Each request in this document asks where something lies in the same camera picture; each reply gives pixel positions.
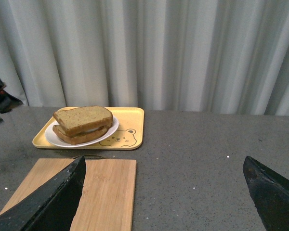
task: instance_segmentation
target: wooden cutting board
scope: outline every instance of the wooden cutting board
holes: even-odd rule
[[[0,212],[22,201],[70,164],[72,159],[39,159]],[[86,160],[86,178],[71,231],[130,231],[136,160]]]

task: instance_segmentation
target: bear illustration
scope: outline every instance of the bear illustration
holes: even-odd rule
[[[111,147],[132,147],[137,143],[134,134],[136,133],[135,129],[126,129],[125,131],[117,130],[109,136],[108,138],[100,141],[102,146],[111,146]]]

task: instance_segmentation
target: sandwich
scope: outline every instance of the sandwich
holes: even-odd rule
[[[77,107],[56,111],[54,133],[64,142],[75,145],[89,142],[105,135],[112,126],[112,113],[101,106]]]

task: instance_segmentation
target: speckled countertop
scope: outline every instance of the speckled countertop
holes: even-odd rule
[[[264,231],[242,166],[247,155],[289,179],[289,117],[145,111],[132,151],[37,149],[58,108],[0,114],[0,211],[39,158],[98,154],[137,160],[133,231]]]

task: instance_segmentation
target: white curtain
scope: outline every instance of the white curtain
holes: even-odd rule
[[[289,0],[0,0],[29,106],[289,115]]]

